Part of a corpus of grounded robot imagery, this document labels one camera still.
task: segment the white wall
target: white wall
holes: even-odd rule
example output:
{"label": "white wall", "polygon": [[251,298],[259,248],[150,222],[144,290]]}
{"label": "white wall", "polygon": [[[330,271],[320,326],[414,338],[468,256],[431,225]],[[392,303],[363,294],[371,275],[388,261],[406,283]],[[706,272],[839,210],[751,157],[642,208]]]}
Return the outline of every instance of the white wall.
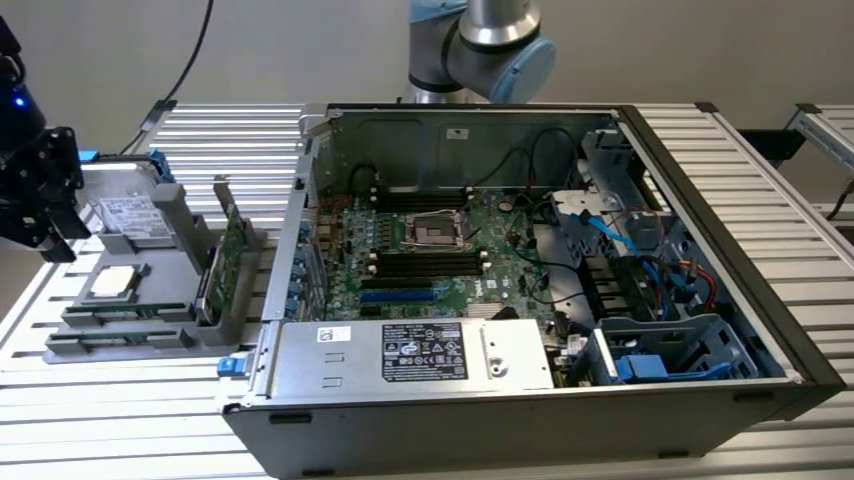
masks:
{"label": "white wall", "polygon": [[[130,139],[184,65],[204,4],[0,0],[24,45],[36,98],[51,122],[77,130],[84,146],[110,150]],[[710,100],[743,127],[781,126],[795,102],[854,103],[851,0],[541,5],[543,33],[559,53],[538,100]],[[179,98],[394,99],[406,82],[407,10],[407,0],[218,0]],[[806,157],[786,171],[827,200],[845,175],[829,161]],[[9,295],[12,290],[4,287]]]}

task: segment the warning label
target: warning label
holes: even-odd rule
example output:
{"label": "warning label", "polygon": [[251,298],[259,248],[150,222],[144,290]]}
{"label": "warning label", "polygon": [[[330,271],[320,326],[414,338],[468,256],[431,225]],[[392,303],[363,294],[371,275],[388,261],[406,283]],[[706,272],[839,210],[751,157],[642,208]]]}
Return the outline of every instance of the warning label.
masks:
{"label": "warning label", "polygon": [[462,324],[383,325],[383,378],[387,382],[468,379]]}
{"label": "warning label", "polygon": [[170,238],[170,228],[163,221],[160,210],[151,203],[151,198],[102,198],[107,225],[111,230],[122,232],[131,240]]}

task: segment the motherboard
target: motherboard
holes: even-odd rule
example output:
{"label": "motherboard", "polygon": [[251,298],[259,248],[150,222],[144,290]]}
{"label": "motherboard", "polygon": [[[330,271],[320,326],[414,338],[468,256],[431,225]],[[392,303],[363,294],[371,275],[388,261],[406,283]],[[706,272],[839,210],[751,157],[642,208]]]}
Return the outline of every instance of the motherboard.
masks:
{"label": "motherboard", "polygon": [[470,195],[460,208],[431,211],[420,202],[390,207],[362,198],[330,201],[318,226],[330,284],[326,319],[515,312],[549,322],[549,283],[533,234],[526,237],[523,202],[530,204],[494,192]]}

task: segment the blue latch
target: blue latch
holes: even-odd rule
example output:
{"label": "blue latch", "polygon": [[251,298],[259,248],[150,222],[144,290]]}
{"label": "blue latch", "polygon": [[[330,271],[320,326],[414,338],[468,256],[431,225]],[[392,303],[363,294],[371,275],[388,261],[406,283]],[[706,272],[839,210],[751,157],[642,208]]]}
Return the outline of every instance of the blue latch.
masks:
{"label": "blue latch", "polygon": [[619,379],[626,383],[685,382],[723,380],[733,378],[729,362],[719,363],[706,371],[667,373],[665,362],[658,355],[626,355],[617,361]]}
{"label": "blue latch", "polygon": [[243,377],[246,375],[247,357],[226,357],[216,364],[218,377]]}

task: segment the aluminum extrusion table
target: aluminum extrusion table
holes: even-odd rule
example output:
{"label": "aluminum extrusion table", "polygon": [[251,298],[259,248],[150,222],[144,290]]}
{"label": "aluminum extrusion table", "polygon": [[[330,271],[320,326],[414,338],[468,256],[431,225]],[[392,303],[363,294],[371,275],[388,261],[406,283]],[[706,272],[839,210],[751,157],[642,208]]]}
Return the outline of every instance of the aluminum extrusion table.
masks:
{"label": "aluminum extrusion table", "polygon": [[[853,383],[850,245],[719,114],[694,105],[638,108],[795,318]],[[151,142],[166,152],[187,187],[191,209],[214,227],[224,218],[212,180],[230,175],[242,212],[272,234],[262,265],[267,272],[291,188],[299,112],[299,105],[179,105]],[[266,479],[216,411],[218,404],[246,389],[246,380],[216,377],[218,358],[43,363],[44,340],[102,251],[98,240],[76,242],[73,248],[77,262],[41,268],[0,323],[0,478]],[[267,280],[262,273],[255,282],[247,346],[258,336]],[[383,478],[753,480],[770,473],[781,479],[854,478],[854,391],[793,422],[757,425],[699,459]]]}

